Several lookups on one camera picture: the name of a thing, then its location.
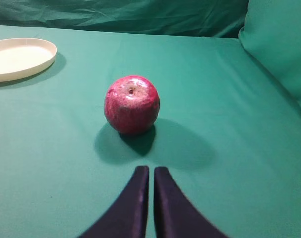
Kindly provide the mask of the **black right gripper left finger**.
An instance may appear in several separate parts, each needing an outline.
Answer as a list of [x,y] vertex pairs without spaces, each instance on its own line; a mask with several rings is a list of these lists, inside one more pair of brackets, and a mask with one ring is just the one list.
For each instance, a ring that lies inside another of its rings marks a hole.
[[126,187],[81,238],[143,238],[149,201],[149,167],[137,166]]

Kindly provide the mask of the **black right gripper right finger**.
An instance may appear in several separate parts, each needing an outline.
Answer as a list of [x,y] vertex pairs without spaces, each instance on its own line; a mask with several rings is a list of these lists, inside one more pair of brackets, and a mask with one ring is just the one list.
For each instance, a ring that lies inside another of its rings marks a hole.
[[154,221],[158,238],[225,238],[191,204],[167,167],[154,170]]

